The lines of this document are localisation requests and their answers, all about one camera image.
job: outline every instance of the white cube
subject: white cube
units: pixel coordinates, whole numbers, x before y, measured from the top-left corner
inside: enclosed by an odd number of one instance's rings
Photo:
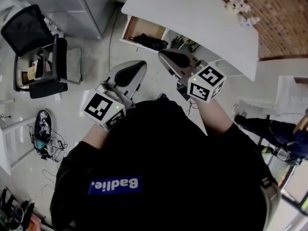
[[[209,103],[221,91],[225,79],[217,67],[207,65],[189,78],[187,94]]]
[[[94,89],[89,91],[81,112],[108,131],[126,116],[123,104]]]

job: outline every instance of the tile floor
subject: tile floor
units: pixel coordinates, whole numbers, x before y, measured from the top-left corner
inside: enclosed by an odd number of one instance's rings
[[[120,13],[111,43],[110,66],[129,60],[145,60],[147,62],[148,69],[145,79],[133,100],[135,102],[154,100],[160,93],[164,92],[169,99],[176,101],[183,107],[184,111],[187,111],[189,103],[185,102],[176,91],[176,79],[163,68],[157,55],[144,49],[136,51],[137,49],[134,46],[118,40],[122,35],[126,21],[127,16]],[[96,87],[108,73],[108,47],[111,26],[112,23],[110,23],[100,41],[66,38],[69,47],[80,46],[83,50],[83,82],[79,86],[69,84],[68,91],[62,93],[62,99],[57,102],[53,96],[32,100],[28,93],[13,90],[14,53],[8,44],[2,40],[0,42],[0,100],[15,98],[14,103],[0,107],[0,114],[12,116],[11,120],[6,119],[5,121],[11,123],[19,121],[20,118],[36,116],[40,109],[48,108],[54,120],[53,129],[64,137],[68,144],[66,152],[69,152],[93,124],[86,117],[79,116],[81,100],[84,91]],[[73,66],[68,65],[67,68],[72,69],[69,74],[75,72]],[[228,85],[229,79],[227,79],[224,89],[218,96],[218,101],[231,115],[232,106],[237,102],[237,95],[232,92]],[[189,118],[203,131],[205,130],[197,110],[192,109]],[[32,148],[28,127],[17,130],[15,136],[19,155]],[[11,177],[0,168],[1,185],[8,186],[19,200],[24,200],[27,197],[35,199],[35,211],[42,216],[46,216],[46,221],[50,222],[49,205],[53,194],[52,188],[54,187],[52,181],[55,182],[55,177],[45,172],[50,180],[46,179],[42,170],[46,169],[51,174],[56,175],[57,167],[57,163],[41,160],[39,155],[33,151],[16,165],[12,170]]]

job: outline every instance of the black office chair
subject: black office chair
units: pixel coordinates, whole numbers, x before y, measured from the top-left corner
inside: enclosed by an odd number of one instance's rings
[[[79,61],[79,81],[67,80],[66,74],[66,53],[67,42],[64,38],[58,38],[58,35],[53,36],[44,22],[38,5],[31,5],[22,9],[15,14],[2,28],[1,34],[8,42],[11,48],[16,53],[14,61],[14,77],[13,87],[15,91],[29,91],[32,99],[47,97],[63,91],[67,91],[67,83],[79,84],[82,81],[81,70],[81,48]],[[21,88],[17,83],[17,67],[18,60],[27,58],[29,61],[28,67],[31,64],[31,57],[38,55],[42,48],[52,52],[51,73],[44,74],[40,80],[24,86],[29,86],[28,89]]]

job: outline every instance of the blue label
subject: blue label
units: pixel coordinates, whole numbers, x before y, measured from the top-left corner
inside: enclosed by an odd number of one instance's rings
[[[110,195],[142,192],[141,176],[92,180],[88,195]]]

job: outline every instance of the drawer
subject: drawer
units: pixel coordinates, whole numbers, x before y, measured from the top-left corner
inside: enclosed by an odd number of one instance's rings
[[[168,31],[169,29],[163,26],[129,15],[120,41],[157,53],[158,51],[138,44],[129,38],[133,38],[144,33],[148,37],[164,40]]]

